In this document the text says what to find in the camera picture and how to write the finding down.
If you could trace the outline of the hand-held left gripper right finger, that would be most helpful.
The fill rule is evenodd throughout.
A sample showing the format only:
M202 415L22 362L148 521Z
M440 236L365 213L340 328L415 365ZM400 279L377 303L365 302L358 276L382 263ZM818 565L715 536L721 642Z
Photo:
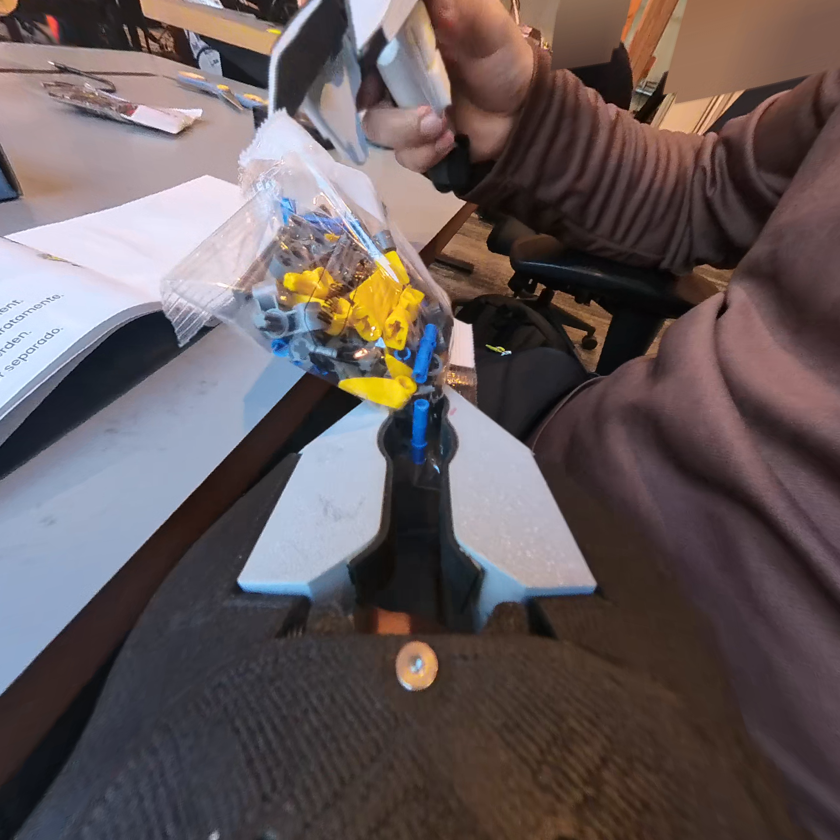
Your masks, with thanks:
M455 549L477 572L467 592L475 623L501 603L592 595L592 573L530 449L460 393L444 398L444 506Z

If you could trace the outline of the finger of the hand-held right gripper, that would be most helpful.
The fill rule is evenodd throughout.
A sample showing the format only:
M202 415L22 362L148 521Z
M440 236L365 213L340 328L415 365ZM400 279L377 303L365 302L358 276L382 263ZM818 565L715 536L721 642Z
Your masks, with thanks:
M267 111L298 111L344 43L352 46L350 2L307 2L282 28L270 53Z
M342 161L362 166L368 159L368 145L355 109L357 89L352 82L358 81L344 65L324 66L302 101L302 111Z

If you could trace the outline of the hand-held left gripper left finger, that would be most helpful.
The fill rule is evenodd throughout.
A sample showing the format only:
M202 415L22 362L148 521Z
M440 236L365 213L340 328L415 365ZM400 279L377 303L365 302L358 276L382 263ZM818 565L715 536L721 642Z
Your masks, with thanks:
M244 593L344 598L350 565L385 532L387 409L362 403L300 452L237 585Z

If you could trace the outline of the small clear bag of parts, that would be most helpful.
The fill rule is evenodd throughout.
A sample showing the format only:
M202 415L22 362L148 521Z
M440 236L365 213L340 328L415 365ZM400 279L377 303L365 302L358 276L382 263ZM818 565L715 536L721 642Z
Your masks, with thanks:
M240 158L245 199L161 282L180 346L225 323L265 352L410 425L435 461L454 318L372 182L275 113Z

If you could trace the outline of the white instruction booklet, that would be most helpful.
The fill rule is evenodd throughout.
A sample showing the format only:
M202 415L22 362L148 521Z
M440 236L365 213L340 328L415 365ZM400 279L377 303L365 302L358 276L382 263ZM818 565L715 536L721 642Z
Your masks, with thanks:
M161 279L242 203L201 176L1 238L1 443L107 338L161 311Z

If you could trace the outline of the person's right forearm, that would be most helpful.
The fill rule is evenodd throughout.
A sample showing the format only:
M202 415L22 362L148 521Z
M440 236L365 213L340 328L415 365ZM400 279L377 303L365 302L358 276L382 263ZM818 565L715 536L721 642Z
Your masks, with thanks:
M538 235L638 268L734 268L838 118L838 71L705 136L652 129L535 48L522 112L462 198Z

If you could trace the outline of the person's right hand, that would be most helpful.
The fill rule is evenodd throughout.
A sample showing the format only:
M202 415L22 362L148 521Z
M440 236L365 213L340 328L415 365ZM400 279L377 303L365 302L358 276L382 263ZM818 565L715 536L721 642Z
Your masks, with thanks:
M498 161L532 79L534 53L500 2L425 2L450 81L445 113L398 109L375 75L358 93L362 133L414 173L425 173L468 139L470 163Z

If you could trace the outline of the blue and yellow tool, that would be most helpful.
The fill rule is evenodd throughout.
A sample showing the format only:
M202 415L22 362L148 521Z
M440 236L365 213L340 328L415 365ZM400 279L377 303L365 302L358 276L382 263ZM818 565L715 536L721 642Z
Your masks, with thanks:
M267 111L265 99L254 93L235 92L228 85L215 83L198 73L181 71L177 73L175 82L182 88L200 91L201 93L224 101L235 111Z

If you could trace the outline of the grey background table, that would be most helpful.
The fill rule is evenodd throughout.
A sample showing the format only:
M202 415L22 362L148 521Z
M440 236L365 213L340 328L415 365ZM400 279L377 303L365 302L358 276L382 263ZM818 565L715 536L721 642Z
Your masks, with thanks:
M230 46L270 56L281 36L277 25L245 13L194 2L140 2L147 19L194 32Z

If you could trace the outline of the clear bag of dark parts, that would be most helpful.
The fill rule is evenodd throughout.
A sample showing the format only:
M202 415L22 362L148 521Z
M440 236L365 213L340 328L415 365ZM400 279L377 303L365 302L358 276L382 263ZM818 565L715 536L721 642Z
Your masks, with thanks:
M124 101L115 93L92 88L87 83L42 82L41 88L51 101L81 113L144 128L168 136L177 136L190 129L195 122L202 121L201 109L152 108Z

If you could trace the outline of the black office chair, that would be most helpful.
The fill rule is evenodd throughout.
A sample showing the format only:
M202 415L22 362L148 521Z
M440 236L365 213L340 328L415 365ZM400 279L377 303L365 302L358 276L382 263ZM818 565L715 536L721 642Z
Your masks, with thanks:
M645 355L665 321L678 319L695 306L690 292L680 288L680 279L668 272L572 251L510 218L491 228L487 249L508 258L512 296L528 302L552 326L581 331L584 351L595 349L594 329L552 306L554 295L568 295L581 306L595 303L610 315L595 365L600 376Z

